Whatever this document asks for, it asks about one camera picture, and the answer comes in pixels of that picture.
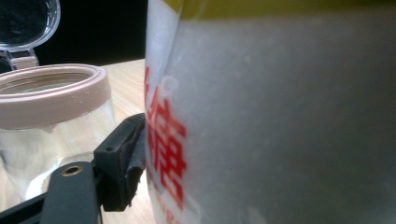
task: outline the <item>table surface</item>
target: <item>table surface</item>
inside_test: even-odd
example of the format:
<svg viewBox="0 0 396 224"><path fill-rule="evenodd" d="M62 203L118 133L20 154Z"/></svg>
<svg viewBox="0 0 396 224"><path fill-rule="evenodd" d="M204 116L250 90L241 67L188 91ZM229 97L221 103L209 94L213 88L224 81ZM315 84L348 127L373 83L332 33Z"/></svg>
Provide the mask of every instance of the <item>table surface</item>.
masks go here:
<svg viewBox="0 0 396 224"><path fill-rule="evenodd" d="M108 74L114 112L117 123L125 118L144 111L144 71L145 61L115 63L103 66ZM7 176L0 168L0 211L3 211L19 201ZM121 213L103 213L104 223L155 223L149 199L146 173L140 179L140 185L132 206Z"/></svg>

